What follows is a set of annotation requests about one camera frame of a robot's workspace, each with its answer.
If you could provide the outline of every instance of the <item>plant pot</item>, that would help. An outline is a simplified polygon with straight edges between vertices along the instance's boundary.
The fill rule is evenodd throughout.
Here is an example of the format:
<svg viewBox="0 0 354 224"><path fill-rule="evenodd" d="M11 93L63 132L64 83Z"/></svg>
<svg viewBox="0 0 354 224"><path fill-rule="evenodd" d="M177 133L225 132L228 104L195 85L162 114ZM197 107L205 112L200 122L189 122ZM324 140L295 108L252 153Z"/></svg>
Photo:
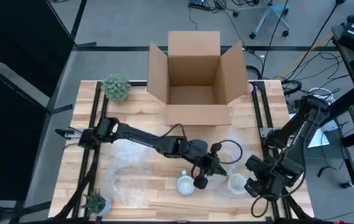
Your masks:
<svg viewBox="0 0 354 224"><path fill-rule="evenodd" d="M98 214L96 214L97 216L104 216L107 213L109 213L110 208L112 207L112 201L110 199L104 198L105 199L105 207L102 209L102 211Z"/></svg>

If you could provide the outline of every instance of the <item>yellow cable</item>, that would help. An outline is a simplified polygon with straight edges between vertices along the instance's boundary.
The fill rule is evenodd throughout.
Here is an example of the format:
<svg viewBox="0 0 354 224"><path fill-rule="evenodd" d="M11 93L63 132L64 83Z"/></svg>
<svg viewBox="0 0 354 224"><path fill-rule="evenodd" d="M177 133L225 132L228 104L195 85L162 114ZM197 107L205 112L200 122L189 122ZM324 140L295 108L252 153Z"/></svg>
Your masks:
<svg viewBox="0 0 354 224"><path fill-rule="evenodd" d="M319 47L319 46L322 45L326 40L329 40L329 39L332 38L332 37L333 37L333 34L328 35L326 38L324 38L323 40L321 40L320 42L318 42L317 44L315 44L315 45L311 48L311 50L314 50L316 47ZM278 76L276 77L276 79L282 78L282 77L284 76L284 74L286 74L286 72L287 72L295 63L297 63L299 60L301 60L301 59L304 57L305 54L306 54L306 53L302 54L300 57L298 57L297 59L295 59L280 75L278 75Z"/></svg>

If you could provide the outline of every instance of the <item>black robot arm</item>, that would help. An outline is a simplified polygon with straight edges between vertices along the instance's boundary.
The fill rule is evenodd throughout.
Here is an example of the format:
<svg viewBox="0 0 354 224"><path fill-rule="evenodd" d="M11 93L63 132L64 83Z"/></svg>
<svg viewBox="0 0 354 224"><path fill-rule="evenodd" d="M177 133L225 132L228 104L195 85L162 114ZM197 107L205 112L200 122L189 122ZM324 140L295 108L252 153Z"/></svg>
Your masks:
<svg viewBox="0 0 354 224"><path fill-rule="evenodd" d="M200 174L194 182L194 185L200 189L207 186L205 175L228 175L217 156L217 152L221 149L221 143L213 144L210 152L207 152L208 144L203 140L188 141L186 136L167 136L166 134L156 136L128 124L120 123L117 118L103 118L97 127L84 130L78 145L92 147L98 142L113 143L117 139L128 139L152 147L168 158L183 158L189 161L193 164L192 170L195 167L200 169Z"/></svg>
<svg viewBox="0 0 354 224"><path fill-rule="evenodd" d="M252 197L260 195L268 200L278 199L285 187L293 187L305 170L305 150L327 117L327 106L314 96L305 96L298 113L282 129L268 132L268 148L276 147L281 152L264 160L256 156L247 160L246 167L257 179L250 178L245 185ZM294 139L287 146L291 136Z"/></svg>

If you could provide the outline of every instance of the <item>wooden tabletop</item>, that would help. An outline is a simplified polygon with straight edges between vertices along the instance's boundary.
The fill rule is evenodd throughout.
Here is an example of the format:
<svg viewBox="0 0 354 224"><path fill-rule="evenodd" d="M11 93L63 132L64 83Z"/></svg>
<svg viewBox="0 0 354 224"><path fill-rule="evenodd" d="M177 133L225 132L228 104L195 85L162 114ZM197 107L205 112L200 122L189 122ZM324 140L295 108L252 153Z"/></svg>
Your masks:
<svg viewBox="0 0 354 224"><path fill-rule="evenodd" d="M266 80L266 93L275 127L282 127L289 119L282 86L278 80ZM96 82L82 81L77 95L71 127L86 128L90 119ZM263 121L266 121L260 92L259 104ZM98 105L100 117L103 94ZM232 117L232 125L228 126L187 126L189 139L203 139L209 146L223 139L232 139L243 147L243 158L233 165L223 165L232 173L239 173L246 178L253 177L245 167L245 162L252 155L262 157L256 117L251 95L243 95L228 104ZM146 87L133 87L124 103L109 101L108 117L117 117L130 126L153 133L164 134L169 126L164 125L163 112L165 104L146 91ZM181 135L176 128L170 135ZM220 158L230 161L239 155L236 146L224 143ZM63 153L54 196L49 212L52 217L73 195L78 181L82 163L83 149L70 146ZM205 190L195 189L191 196L182 196L176 190L176 180L185 169L188 174L192 165L183 159L168 159L155 150L127 140L119 140L114 144L102 144L95 188L109 195L112 201L111 211L103 217L103 221L140 220L140 221L258 221L265 216L272 216L271 206L262 218L250 214L254 198L248 193L231 195L226 187L227 177L214 175L209 177ZM293 194L294 199L313 216L312 206L306 183ZM266 206L260 200L254 209L260 214ZM283 216L281 203L280 213Z"/></svg>

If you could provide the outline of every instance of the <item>cardboard box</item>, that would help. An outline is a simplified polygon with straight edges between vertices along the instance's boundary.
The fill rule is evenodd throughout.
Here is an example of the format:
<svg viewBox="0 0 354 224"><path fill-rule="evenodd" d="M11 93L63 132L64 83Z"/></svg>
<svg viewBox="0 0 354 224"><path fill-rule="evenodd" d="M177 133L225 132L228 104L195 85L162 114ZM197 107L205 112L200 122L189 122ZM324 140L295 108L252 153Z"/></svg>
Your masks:
<svg viewBox="0 0 354 224"><path fill-rule="evenodd" d="M226 105L248 90L241 42L221 56L219 32L169 32L168 56L151 43L147 90L167 125L231 124Z"/></svg>

